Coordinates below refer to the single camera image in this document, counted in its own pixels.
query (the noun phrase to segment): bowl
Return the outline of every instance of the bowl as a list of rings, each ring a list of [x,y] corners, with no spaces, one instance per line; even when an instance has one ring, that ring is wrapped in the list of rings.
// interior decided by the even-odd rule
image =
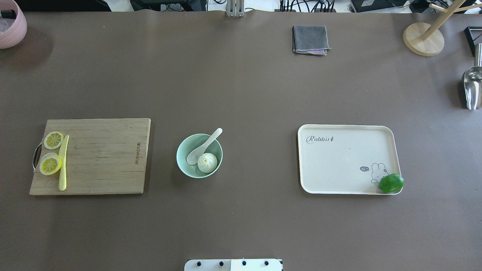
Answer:
[[[208,138],[209,138],[209,135],[207,134],[191,135],[186,139],[184,139],[179,145],[179,147],[177,148],[177,154],[176,154],[177,166],[184,174],[186,174],[191,178],[199,179],[199,178],[206,178],[207,176],[210,176],[211,174],[216,172],[216,170],[221,165],[221,162],[223,161],[223,149],[221,148],[221,144],[219,144],[219,141],[214,140],[205,151],[205,152],[214,154],[214,156],[217,159],[217,166],[212,172],[204,173],[198,168],[197,164],[190,165],[187,163],[186,161],[187,156],[195,148],[204,144],[204,142],[206,142]]]
[[[27,21],[13,0],[0,0],[0,10],[14,10],[17,13],[15,22],[5,32],[0,34],[0,49],[10,48],[21,42],[27,33]]]

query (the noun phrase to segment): white floor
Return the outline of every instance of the white floor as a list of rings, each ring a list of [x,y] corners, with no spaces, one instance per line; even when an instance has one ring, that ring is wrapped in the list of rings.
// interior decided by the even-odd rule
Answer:
[[[104,0],[104,1],[107,2],[107,4],[109,5],[112,11],[133,11],[129,0]],[[407,1],[406,4],[404,5],[405,7],[402,7],[402,8],[394,7],[394,8],[387,8],[382,10],[369,11],[366,13],[412,13],[410,8],[408,7],[408,4],[411,1],[412,0]],[[208,4],[207,4],[208,11],[213,11],[213,10],[225,11],[226,1],[218,0],[218,2],[222,2],[223,4],[218,4],[214,0],[208,0]],[[307,3],[310,10],[316,4],[316,2],[307,2]],[[480,4],[480,3],[481,3],[481,0],[476,1],[476,4]],[[349,4],[350,4],[350,0],[335,0],[336,12],[351,12],[350,9],[348,8]],[[279,0],[244,0],[244,7],[256,9],[256,10],[274,11],[275,9],[280,8],[280,1]],[[304,3],[300,5],[300,8],[302,12],[308,12],[308,9]],[[479,13],[479,11],[480,11],[479,8],[474,8],[466,11],[465,13],[477,14]]]

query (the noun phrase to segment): metal scoop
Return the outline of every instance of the metal scoop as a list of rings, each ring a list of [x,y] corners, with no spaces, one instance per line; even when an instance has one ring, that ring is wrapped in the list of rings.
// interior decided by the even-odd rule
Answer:
[[[467,108],[476,110],[482,108],[482,44],[475,45],[475,61],[474,67],[466,72],[462,79],[464,80],[465,98],[467,99]]]

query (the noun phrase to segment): cartoon bunny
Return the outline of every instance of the cartoon bunny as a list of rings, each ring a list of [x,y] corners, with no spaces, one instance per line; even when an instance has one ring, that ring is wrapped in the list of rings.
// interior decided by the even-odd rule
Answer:
[[[385,176],[388,176],[388,172],[385,168],[385,164],[373,163],[372,164],[372,183],[374,184],[379,183],[380,180]]]

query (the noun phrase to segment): pink bowl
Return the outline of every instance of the pink bowl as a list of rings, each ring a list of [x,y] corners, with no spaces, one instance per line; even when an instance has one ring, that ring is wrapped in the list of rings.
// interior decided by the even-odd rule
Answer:
[[[10,48],[21,42],[27,33],[25,16],[13,0],[0,0],[0,10],[15,10],[17,18],[5,32],[0,34],[0,49]]]

